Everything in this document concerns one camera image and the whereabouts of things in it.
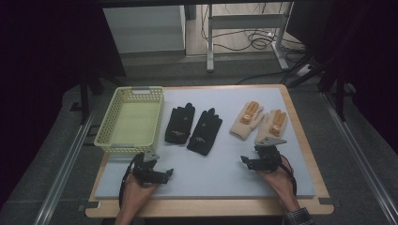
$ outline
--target black curtain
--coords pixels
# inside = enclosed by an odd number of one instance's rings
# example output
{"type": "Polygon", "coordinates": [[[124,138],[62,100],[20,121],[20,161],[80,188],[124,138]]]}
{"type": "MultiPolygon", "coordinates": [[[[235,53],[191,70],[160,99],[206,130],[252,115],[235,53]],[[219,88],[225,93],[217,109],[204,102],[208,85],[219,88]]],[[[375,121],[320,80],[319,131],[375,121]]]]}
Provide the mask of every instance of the black curtain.
{"type": "Polygon", "coordinates": [[[374,1],[347,48],[344,71],[353,102],[398,153],[398,1],[374,1]]]}
{"type": "Polygon", "coordinates": [[[48,135],[62,97],[100,76],[125,76],[99,2],[0,1],[4,203],[48,135]]]}

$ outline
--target plastic basket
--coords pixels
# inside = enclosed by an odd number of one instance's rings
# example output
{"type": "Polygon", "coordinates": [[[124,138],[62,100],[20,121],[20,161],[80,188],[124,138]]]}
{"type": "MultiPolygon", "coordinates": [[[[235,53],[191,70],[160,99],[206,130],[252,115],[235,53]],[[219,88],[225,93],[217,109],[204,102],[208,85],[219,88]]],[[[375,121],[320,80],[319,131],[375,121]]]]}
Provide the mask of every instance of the plastic basket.
{"type": "Polygon", "coordinates": [[[94,144],[107,153],[155,152],[163,101],[162,87],[117,88],[94,144]]]}

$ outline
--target black glove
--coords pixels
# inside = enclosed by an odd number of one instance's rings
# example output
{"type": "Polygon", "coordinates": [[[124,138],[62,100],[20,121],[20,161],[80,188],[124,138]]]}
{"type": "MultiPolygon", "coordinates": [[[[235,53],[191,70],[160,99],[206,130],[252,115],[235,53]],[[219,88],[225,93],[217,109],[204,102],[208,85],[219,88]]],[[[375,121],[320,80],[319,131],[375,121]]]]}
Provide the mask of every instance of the black glove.
{"type": "Polygon", "coordinates": [[[191,134],[194,114],[195,108],[190,103],[185,108],[173,108],[164,140],[168,143],[185,143],[191,134]]]}
{"type": "Polygon", "coordinates": [[[214,108],[202,112],[187,146],[203,156],[207,156],[222,125],[222,120],[214,112],[214,108]]]}

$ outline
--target gray floor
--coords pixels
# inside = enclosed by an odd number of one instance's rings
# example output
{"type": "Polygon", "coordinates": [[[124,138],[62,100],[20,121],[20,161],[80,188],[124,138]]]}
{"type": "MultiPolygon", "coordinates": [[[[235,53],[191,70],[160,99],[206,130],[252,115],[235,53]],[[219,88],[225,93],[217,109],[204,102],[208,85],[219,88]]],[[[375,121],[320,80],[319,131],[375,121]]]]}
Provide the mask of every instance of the gray floor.
{"type": "MultiPolygon", "coordinates": [[[[215,71],[207,73],[205,57],[181,57],[168,55],[154,58],[153,55],[137,58],[123,55],[128,74],[120,79],[129,85],[224,85],[278,83],[282,75],[266,75],[279,72],[279,65],[273,54],[218,55],[215,71]]],[[[317,224],[390,224],[379,201],[370,189],[357,161],[344,141],[329,108],[316,89],[318,77],[289,89],[290,97],[298,112],[307,139],[335,205],[331,215],[314,216],[317,224]]],[[[99,100],[92,126],[99,125],[116,86],[102,80],[105,93],[101,97],[90,96],[93,104],[99,100]]],[[[74,102],[80,101],[79,88],[70,89],[64,95],[63,108],[54,123],[37,157],[26,171],[21,182],[14,189],[0,213],[0,224],[33,224],[53,184],[60,166],[67,155],[76,134],[79,132],[80,112],[71,112],[74,102]]],[[[346,124],[354,134],[361,151],[387,189],[391,198],[398,203],[398,157],[381,136],[367,123],[352,104],[350,97],[344,102],[346,124]]],[[[92,146],[94,137],[87,136],[79,149],[68,182],[62,189],[59,201],[50,214],[49,224],[103,224],[111,220],[89,218],[82,210],[87,201],[102,158],[98,147],[92,146]]],[[[216,218],[157,218],[148,219],[146,224],[277,224],[277,218],[266,217],[218,217],[216,218]]]]}

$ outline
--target sleeve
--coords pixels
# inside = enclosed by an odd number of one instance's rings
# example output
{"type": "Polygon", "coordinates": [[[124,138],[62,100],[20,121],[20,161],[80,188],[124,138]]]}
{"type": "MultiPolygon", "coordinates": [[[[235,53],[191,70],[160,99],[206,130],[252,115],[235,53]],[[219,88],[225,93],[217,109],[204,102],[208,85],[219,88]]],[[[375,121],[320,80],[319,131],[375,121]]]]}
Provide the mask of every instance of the sleeve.
{"type": "Polygon", "coordinates": [[[288,213],[284,216],[288,225],[314,225],[313,218],[307,211],[307,208],[301,208],[298,211],[288,213]]]}

